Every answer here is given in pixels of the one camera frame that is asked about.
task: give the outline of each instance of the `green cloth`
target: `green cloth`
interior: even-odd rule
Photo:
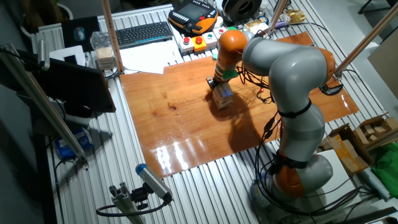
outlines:
[[[377,149],[377,162],[372,172],[386,186],[392,197],[398,197],[398,143]]]
[[[238,77],[239,73],[236,70],[225,70],[223,73],[223,79],[229,80],[235,77]]]

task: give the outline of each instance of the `blue cap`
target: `blue cap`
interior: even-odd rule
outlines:
[[[136,173],[139,175],[147,166],[147,164],[138,164],[136,166]]]

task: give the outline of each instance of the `white paper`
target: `white paper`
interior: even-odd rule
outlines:
[[[165,64],[174,60],[171,40],[120,50],[120,54],[123,67],[128,73],[163,74]]]
[[[86,59],[83,47],[80,45],[50,52],[50,58],[65,61],[65,57],[74,55],[78,65],[85,66]]]

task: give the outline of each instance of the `robotic arm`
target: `robotic arm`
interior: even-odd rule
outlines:
[[[268,76],[272,99],[282,117],[282,130],[280,148],[269,169],[270,177],[266,179],[267,188],[283,202],[318,190],[330,180],[333,169],[326,158],[313,154],[325,133],[325,120],[308,96],[311,90],[324,85],[333,76],[335,59],[332,53],[260,37],[250,40],[240,31],[231,31],[225,32],[218,42],[212,88],[213,98],[218,100],[215,103],[222,101],[217,88],[228,88],[228,80],[234,78],[225,71],[234,69],[240,59],[246,70]],[[252,198],[260,202],[265,200],[258,190],[252,190]]]

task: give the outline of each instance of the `wire bundle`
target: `wire bundle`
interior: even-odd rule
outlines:
[[[255,171],[256,171],[256,176],[258,177],[258,182],[259,182],[259,191],[261,192],[261,194],[262,194],[270,203],[272,203],[273,205],[275,205],[276,207],[278,207],[278,208],[280,208],[280,209],[285,210],[286,212],[289,212],[289,213],[292,213],[292,214],[295,214],[295,215],[308,216],[308,217],[310,217],[310,218],[313,219],[313,217],[315,217],[315,216],[325,215],[325,214],[327,214],[327,213],[330,213],[330,212],[335,211],[336,209],[338,209],[338,208],[341,207],[342,205],[344,205],[344,204],[348,203],[349,201],[351,201],[352,199],[354,199],[354,198],[357,196],[357,194],[359,194],[359,193],[362,193],[362,194],[374,194],[374,191],[369,190],[369,189],[367,189],[367,188],[364,187],[364,186],[360,186],[360,187],[357,187],[357,188],[355,188],[354,190],[352,190],[352,191],[350,191],[350,192],[344,194],[343,196],[341,196],[339,199],[335,200],[334,202],[329,203],[328,205],[325,205],[324,207],[319,208],[319,209],[317,209],[317,210],[315,210],[315,211],[313,211],[313,212],[311,212],[311,213],[304,212],[304,211],[301,210],[301,209],[298,209],[298,208],[295,208],[295,207],[293,207],[293,206],[287,205],[286,203],[281,202],[280,200],[278,200],[277,198],[275,198],[275,197],[269,192],[268,186],[267,186],[267,184],[266,184],[266,177],[267,177],[267,174],[268,174],[268,171],[269,171],[268,169],[266,170],[266,173],[265,173],[265,176],[264,176],[264,180],[262,180],[262,178],[261,178],[261,172],[262,172],[262,170],[265,169],[267,165],[272,164],[272,163],[274,162],[274,160],[271,160],[271,161],[268,162],[267,164],[263,165],[263,166],[261,167],[261,169],[260,169],[260,165],[259,165],[259,164],[260,164],[260,150],[261,150],[261,147],[262,147],[264,150],[266,150],[266,148],[265,148],[265,146],[264,146],[264,141],[267,139],[267,137],[270,137],[270,136],[272,135],[272,131],[275,129],[275,127],[278,125],[278,123],[279,123],[279,121],[278,121],[277,124],[276,124],[272,129],[270,129],[269,131],[268,131],[266,128],[264,128],[264,133],[263,133],[263,135],[262,135],[261,143],[260,143],[260,145],[256,148],[256,157],[255,157],[255,165],[254,165],[254,168],[255,168]],[[339,187],[341,187],[341,186],[342,186],[343,184],[345,184],[347,181],[349,181],[349,179],[346,180],[345,182],[343,182],[343,183],[342,183],[340,186],[338,186],[336,189],[334,189],[334,190],[332,190],[332,191],[330,191],[330,192],[324,193],[324,194],[328,194],[328,193],[331,193],[331,192],[337,190]]]
[[[245,84],[246,81],[248,81],[249,83],[252,83],[260,88],[269,90],[268,83],[265,82],[262,78],[260,79],[256,77],[255,74],[249,72],[243,66],[237,66],[236,69],[238,71],[239,78],[241,79],[242,84]]]

